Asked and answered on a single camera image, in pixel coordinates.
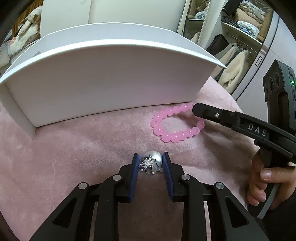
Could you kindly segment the person's right hand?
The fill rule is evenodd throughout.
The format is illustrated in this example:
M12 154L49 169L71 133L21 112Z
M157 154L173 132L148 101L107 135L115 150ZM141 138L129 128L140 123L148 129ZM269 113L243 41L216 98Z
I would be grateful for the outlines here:
M252 158L248 179L247 200L249 204L258 206L261 202L265 202L267 199L265 190L271 183L280 184L278 193L270 206L271 209L275 209L295 192L295 165L289 164L285 168L265 168L261 155L257 152Z

